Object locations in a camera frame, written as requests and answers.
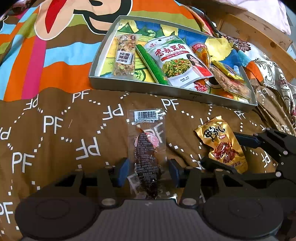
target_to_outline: pink round label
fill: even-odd
[[[158,147],[158,144],[159,144],[158,138],[150,132],[145,132],[145,134],[146,134],[148,140],[152,143],[153,147],[154,148]]]

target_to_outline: barcode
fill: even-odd
[[[157,110],[135,111],[135,121],[156,121],[158,120]]]

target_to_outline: woman in red dress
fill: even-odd
[[[197,73],[199,76],[211,76],[212,73],[207,70],[201,60],[193,57],[191,54],[187,54],[187,58],[192,64],[192,70]]]

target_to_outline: round black motor cover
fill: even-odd
[[[269,197],[213,196],[205,203],[203,214],[216,230],[243,239],[274,234],[283,221],[281,205]]]
[[[15,220],[23,236],[38,240],[63,240],[82,233],[96,217],[87,197],[28,197],[17,206]]]

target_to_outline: pink stripe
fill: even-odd
[[[21,14],[15,15],[15,17],[17,17],[18,19],[21,19],[27,11],[28,11],[28,8],[25,11],[23,11]]]
[[[45,50],[46,41],[35,36],[34,46],[22,89],[22,99],[31,99],[39,93]]]

